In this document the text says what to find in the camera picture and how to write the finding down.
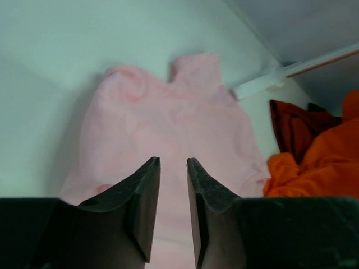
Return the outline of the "pink t shirt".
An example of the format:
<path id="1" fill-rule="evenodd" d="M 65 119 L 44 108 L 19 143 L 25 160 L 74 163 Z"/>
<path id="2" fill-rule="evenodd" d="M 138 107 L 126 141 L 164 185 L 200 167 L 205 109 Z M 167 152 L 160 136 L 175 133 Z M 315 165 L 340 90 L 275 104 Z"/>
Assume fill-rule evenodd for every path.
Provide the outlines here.
<path id="1" fill-rule="evenodd" d="M 60 196 L 78 205 L 149 158 L 161 175 L 150 268 L 194 268 L 186 161 L 196 158 L 241 197 L 260 197 L 270 173 L 248 115 L 222 84 L 216 53 L 172 64 L 171 82 L 134 67 L 108 71 L 86 112 L 79 156 Z"/>

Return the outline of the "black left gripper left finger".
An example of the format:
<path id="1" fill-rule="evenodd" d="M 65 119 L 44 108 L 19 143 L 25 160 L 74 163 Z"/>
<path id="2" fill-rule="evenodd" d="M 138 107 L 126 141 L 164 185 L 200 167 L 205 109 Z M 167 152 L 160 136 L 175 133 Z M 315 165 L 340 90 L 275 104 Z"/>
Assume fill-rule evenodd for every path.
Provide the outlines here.
<path id="1" fill-rule="evenodd" d="M 160 160 L 78 206 L 1 199 L 2 268 L 144 268 L 150 262 Z"/>

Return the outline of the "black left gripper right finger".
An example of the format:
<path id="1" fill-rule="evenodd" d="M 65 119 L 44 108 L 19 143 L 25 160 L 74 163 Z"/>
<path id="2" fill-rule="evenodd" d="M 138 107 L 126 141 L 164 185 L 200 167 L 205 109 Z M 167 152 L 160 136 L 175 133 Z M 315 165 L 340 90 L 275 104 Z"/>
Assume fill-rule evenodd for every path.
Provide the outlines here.
<path id="1" fill-rule="evenodd" d="M 358 201 L 242 198 L 187 161 L 197 268 L 357 268 Z"/>

